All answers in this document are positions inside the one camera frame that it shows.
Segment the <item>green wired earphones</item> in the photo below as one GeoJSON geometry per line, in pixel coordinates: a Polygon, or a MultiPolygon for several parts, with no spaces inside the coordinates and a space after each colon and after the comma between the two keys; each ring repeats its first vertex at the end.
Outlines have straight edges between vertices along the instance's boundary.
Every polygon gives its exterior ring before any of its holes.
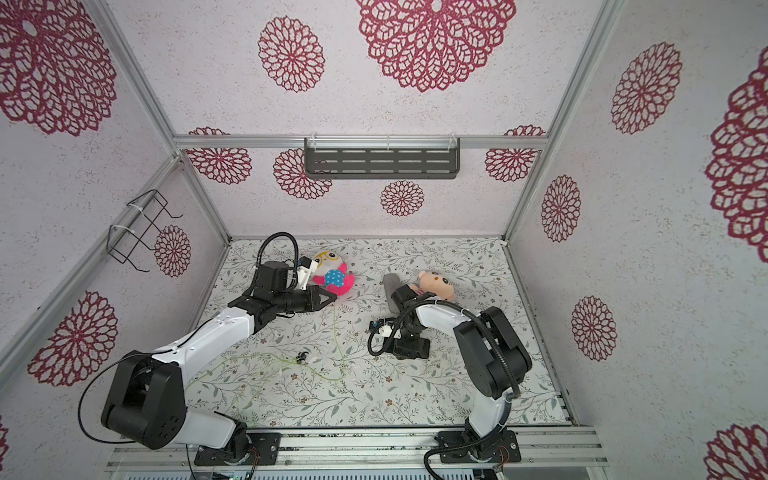
{"type": "Polygon", "coordinates": [[[290,425],[344,399],[349,356],[337,307],[280,318],[195,374],[186,385],[188,404],[260,425],[290,425]]]}

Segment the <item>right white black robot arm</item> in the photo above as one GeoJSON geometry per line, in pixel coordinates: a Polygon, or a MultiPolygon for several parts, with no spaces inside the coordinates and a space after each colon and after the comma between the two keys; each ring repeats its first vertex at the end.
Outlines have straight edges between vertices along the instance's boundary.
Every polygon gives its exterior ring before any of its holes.
{"type": "Polygon", "coordinates": [[[374,357],[387,353],[400,360],[425,359],[430,341],[421,333],[426,329],[441,332],[455,339],[477,391],[464,430],[439,432],[437,446],[424,454],[430,477],[440,477],[430,463],[434,457],[443,463],[520,462],[517,437],[509,429],[508,419],[533,362],[504,312],[489,307],[475,314],[433,292],[418,295],[407,285],[394,290],[391,300],[397,315],[369,323],[368,353],[374,357]]]}

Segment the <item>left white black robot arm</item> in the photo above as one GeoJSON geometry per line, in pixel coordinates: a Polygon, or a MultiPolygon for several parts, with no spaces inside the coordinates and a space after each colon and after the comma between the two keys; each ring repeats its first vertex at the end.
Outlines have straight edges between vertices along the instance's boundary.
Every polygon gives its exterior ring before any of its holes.
{"type": "Polygon", "coordinates": [[[119,434],[121,444],[138,443],[152,450],[197,445],[221,463],[247,461],[254,448],[246,424],[189,407],[185,385],[216,357],[276,318],[333,304],[337,294],[310,284],[311,275],[304,265],[261,264],[240,296],[191,333],[155,351],[132,351],[113,362],[102,426],[119,434]]]}

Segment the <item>black smartphone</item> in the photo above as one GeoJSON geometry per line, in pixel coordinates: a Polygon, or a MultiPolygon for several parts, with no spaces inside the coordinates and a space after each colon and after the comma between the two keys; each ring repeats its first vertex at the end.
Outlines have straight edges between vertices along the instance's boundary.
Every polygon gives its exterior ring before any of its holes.
{"type": "Polygon", "coordinates": [[[421,337],[399,338],[393,343],[392,353],[400,360],[428,359],[430,353],[429,339],[421,337]]]}

